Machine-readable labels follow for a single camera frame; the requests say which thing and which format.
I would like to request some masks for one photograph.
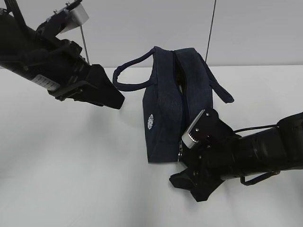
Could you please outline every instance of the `black cable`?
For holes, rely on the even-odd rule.
[[[0,55],[0,62],[20,62],[26,65],[30,65],[32,63],[37,63],[40,61],[46,61],[48,58],[54,57],[66,51],[69,47],[70,44],[67,44],[51,52],[47,51],[46,49],[37,49],[27,52],[20,52],[18,55]]]
[[[211,37],[212,37],[213,24],[214,24],[214,13],[215,13],[215,10],[216,10],[216,4],[217,4],[217,0],[214,0],[213,18],[212,18],[212,23],[210,25],[210,31],[209,31],[209,37],[208,37],[208,44],[207,44],[207,51],[206,51],[205,62],[207,62],[208,50],[209,50],[210,40],[211,40]]]
[[[250,131],[250,130],[256,130],[256,129],[268,129],[268,128],[274,128],[277,127],[276,124],[272,125],[265,125],[265,126],[259,126],[259,127],[251,127],[251,128],[245,128],[245,129],[239,129],[234,131],[234,133],[242,132],[242,131]]]
[[[19,25],[19,28],[21,30],[21,32],[26,36],[26,37],[30,37],[29,35],[29,31],[28,31],[28,27],[25,23],[25,20],[22,16],[22,13],[20,11],[20,8],[16,2],[16,0],[4,0],[6,6],[7,6],[7,10],[8,12],[12,12],[14,15],[14,18],[16,20],[16,22]]]
[[[20,62],[20,57],[17,55],[0,55],[0,62]]]

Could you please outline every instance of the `metal bracket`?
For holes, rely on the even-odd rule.
[[[269,173],[263,174],[261,176],[258,176],[250,181],[245,181],[245,177],[241,177],[241,184],[243,184],[245,186],[255,185],[257,183],[260,183],[261,181],[267,180],[268,178],[270,178],[272,176],[279,175],[280,173],[281,173],[281,171],[269,172]]]

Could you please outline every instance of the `bag zipper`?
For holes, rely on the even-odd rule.
[[[175,85],[178,89],[178,92],[180,94],[181,100],[182,100],[182,121],[181,121],[181,128],[180,128],[180,138],[182,137],[183,133],[185,132],[187,125],[188,125],[188,104],[187,104],[187,97],[186,97],[186,91],[187,91],[187,82],[186,82],[186,76],[184,73],[184,70],[176,57],[176,54],[174,51],[173,52],[173,75],[174,75],[174,80],[175,80]],[[177,68],[178,71],[180,72],[180,76],[182,77],[182,82],[184,83],[182,92],[180,90],[179,84],[177,82]]]

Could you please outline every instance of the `navy blue bag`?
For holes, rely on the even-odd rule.
[[[122,71],[151,55],[153,67],[148,81],[141,84],[117,81]],[[213,90],[225,103],[234,101],[194,48],[167,51],[155,46],[141,58],[119,66],[113,84],[120,91],[146,88],[143,114],[150,163],[178,160],[182,134],[201,110],[213,107]]]

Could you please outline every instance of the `label sticker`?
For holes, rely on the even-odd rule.
[[[40,86],[46,88],[49,91],[55,91],[55,90],[57,90],[60,87],[60,84],[52,81],[49,78],[46,78],[45,76],[43,76],[41,74],[37,75],[32,80],[32,82],[34,82],[35,84],[40,85]]]
[[[150,117],[148,118],[148,122],[147,122],[148,130],[151,130],[152,126],[153,126],[153,115],[151,114]]]

